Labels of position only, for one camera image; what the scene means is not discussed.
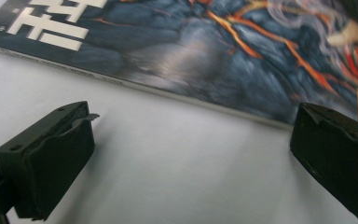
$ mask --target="clip jaw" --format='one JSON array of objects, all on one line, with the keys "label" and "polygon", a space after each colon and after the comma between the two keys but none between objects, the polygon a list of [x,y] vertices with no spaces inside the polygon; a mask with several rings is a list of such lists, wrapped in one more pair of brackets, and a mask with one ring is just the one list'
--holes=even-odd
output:
[{"label": "clip jaw", "polygon": [[358,217],[358,122],[301,104],[290,148],[304,168]]},{"label": "clip jaw", "polygon": [[21,218],[47,219],[94,150],[97,117],[87,102],[65,105],[3,144],[0,212],[14,205]]}]

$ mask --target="comic book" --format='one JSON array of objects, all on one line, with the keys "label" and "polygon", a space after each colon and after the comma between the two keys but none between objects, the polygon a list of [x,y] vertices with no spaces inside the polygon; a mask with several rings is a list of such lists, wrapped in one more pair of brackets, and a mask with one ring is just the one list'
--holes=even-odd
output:
[{"label": "comic book", "polygon": [[300,102],[358,120],[358,0],[7,0],[0,52],[272,123]]}]

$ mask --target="orange lightning pattern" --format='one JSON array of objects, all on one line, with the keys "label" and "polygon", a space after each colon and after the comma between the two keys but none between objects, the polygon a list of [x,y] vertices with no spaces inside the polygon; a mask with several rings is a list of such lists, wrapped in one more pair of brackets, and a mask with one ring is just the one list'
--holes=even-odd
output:
[{"label": "orange lightning pattern", "polygon": [[339,64],[339,68],[342,70],[342,72],[348,79],[350,79],[352,82],[356,83],[356,85],[358,86],[358,79],[353,77],[350,70],[348,70],[347,66],[345,66],[345,64],[343,62],[341,62]]},{"label": "orange lightning pattern", "polygon": [[[296,57],[299,66],[304,67],[307,70],[307,72],[310,74],[310,76],[314,80],[316,80],[322,87],[331,91],[334,94],[337,94],[336,91],[333,89],[333,87],[331,87],[331,85],[328,83],[328,81],[326,79],[326,77],[333,77],[333,76],[322,74],[322,73],[316,71],[309,63],[307,63],[307,61],[305,61],[297,53],[296,48],[298,48],[298,45],[296,43],[294,43],[293,41],[288,40],[282,36],[275,35],[269,31],[265,30],[261,26],[255,24],[254,22],[242,18],[242,16],[244,14],[246,14],[247,12],[250,12],[250,11],[256,10],[256,9],[260,9],[263,7],[274,7],[274,6],[271,6],[268,2],[265,2],[265,1],[263,1],[263,2],[254,1],[250,5],[243,7],[239,11],[234,13],[234,16],[228,15],[225,18],[221,18],[219,16],[216,16],[209,10],[207,11],[207,15],[211,19],[213,19],[214,21],[219,23],[224,29],[226,29],[233,36],[233,38],[237,42],[237,44],[252,57],[259,58],[259,59],[263,58],[263,56],[261,56],[258,52],[256,52],[254,49],[250,48],[246,43],[243,42],[243,40],[241,39],[238,32],[232,28],[233,23],[239,23],[239,24],[249,26],[249,27],[255,29],[261,35],[264,35],[270,39],[284,43],[287,46],[287,48],[289,48],[290,52]],[[293,7],[280,7],[280,8],[282,8],[285,11],[290,11],[290,12],[297,13],[297,14],[302,14],[302,13],[306,12],[305,10],[300,9],[300,8],[293,8]],[[326,16],[323,16],[323,15],[318,15],[318,16],[320,18],[322,18],[324,22],[329,21],[328,17],[326,17]]]},{"label": "orange lightning pattern", "polygon": [[100,23],[104,23],[104,24],[108,24],[108,25],[114,25],[114,26],[133,26],[133,25],[130,25],[130,24],[115,23],[115,22],[111,22],[111,21],[106,21],[104,18],[96,18],[96,19],[93,19],[93,21],[98,21]]},{"label": "orange lightning pattern", "polygon": [[213,0],[188,0],[188,2],[191,4],[191,6],[194,5],[194,3],[198,2],[205,5],[210,5],[213,3]]}]

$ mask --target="white surface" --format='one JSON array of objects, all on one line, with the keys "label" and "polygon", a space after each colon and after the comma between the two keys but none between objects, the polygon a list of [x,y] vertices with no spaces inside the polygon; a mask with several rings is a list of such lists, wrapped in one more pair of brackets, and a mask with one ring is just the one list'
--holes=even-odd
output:
[{"label": "white surface", "polygon": [[46,223],[358,223],[294,159],[289,131],[0,54],[0,146],[83,100],[101,115],[97,146]]}]

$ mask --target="comic book cover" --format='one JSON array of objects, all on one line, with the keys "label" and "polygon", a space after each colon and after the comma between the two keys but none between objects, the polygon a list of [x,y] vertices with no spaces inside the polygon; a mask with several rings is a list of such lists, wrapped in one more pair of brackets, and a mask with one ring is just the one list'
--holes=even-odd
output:
[{"label": "comic book cover", "polygon": [[358,0],[7,0],[0,51],[293,124],[358,120]]}]

